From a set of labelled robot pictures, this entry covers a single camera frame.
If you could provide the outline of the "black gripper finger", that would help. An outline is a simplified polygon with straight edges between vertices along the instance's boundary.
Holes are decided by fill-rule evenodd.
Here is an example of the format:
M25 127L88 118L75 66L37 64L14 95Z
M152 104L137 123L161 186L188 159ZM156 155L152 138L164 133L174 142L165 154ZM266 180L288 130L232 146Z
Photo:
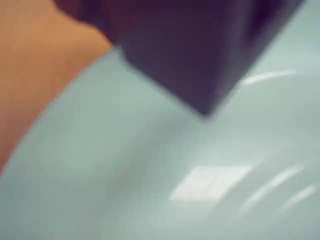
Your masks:
M303 5L301 0L57 0L134 68L208 116Z

